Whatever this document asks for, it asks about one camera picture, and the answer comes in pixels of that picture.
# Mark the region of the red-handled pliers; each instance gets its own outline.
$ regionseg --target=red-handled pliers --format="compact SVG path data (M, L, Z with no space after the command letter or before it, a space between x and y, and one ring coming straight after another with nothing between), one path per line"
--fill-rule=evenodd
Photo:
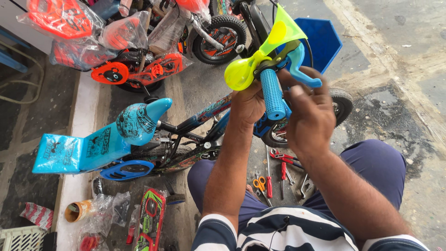
M280 153L276 148L271 148L271 150L270 150L270 152L269 152L269 155L270 155L272 158L280 159L280 160L282 160L282 161L285 161L286 163L290 163L290 164L292 164L293 166L296 166L296 167L298 167L298 168L302 168L302 169L304 169L300 164L298 164L298 163L296 163L296 162L294 162L294 161L289 160L289 159L294 159L294 160L299 161L296 157L293 157L293 156L290 156L290 155L286 155L286 154Z

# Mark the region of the blue brake lever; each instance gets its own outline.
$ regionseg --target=blue brake lever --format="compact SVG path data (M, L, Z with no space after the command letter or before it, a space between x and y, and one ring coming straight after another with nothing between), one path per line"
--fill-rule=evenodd
M289 72L291 73L291 76L293 76L295 80L302 82L311 88L321 87L322 81L320 79L312 79L299 70L299 67L302 65L302 62L304 61L304 56L305 56L305 49L303 43L301 43L295 50L289 52L286 55L285 60L280 65L278 65L278 67L282 67L287 62L291 62L291 68Z

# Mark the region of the wrench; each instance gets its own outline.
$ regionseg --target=wrench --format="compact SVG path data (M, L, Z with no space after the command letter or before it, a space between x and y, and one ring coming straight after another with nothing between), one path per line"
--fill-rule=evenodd
M296 183L296 182L291 178L291 175L289 174L288 169L286 167L285 167L285 172L289 179L289 185L290 186L294 185L294 183Z
M301 186L301 200L303 200L303 199L305 199L305 194L304 194L304 186L305 186L305 181L306 181L306 178L308 177L308 174L306 174L305 175L305 178L304 178L304 181L302 182L302 186Z
M259 170L256 171L256 177L257 177L257 180L259 180L259 178L260 178L260 171L259 171ZM256 195L257 195L257 196L260 196L260 194L262 194L262 193L261 193L260 190L257 188Z

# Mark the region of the red and white packaging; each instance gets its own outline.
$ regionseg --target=red and white packaging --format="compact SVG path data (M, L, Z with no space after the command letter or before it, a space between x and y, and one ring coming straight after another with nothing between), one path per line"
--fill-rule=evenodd
M54 211L43 206L36 205L32 202L25 202L25 210L20 216L28 219L44 230L49 230L53 223Z

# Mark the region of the screwdriver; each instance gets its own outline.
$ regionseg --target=screwdriver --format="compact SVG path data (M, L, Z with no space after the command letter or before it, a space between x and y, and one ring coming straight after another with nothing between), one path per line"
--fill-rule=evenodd
M282 162L282 199L285 197L286 162Z
M266 197L273 197L273 185L271 184L271 176L269 175L269 151L268 146L266 146L266 162L268 163L268 176L266 177Z

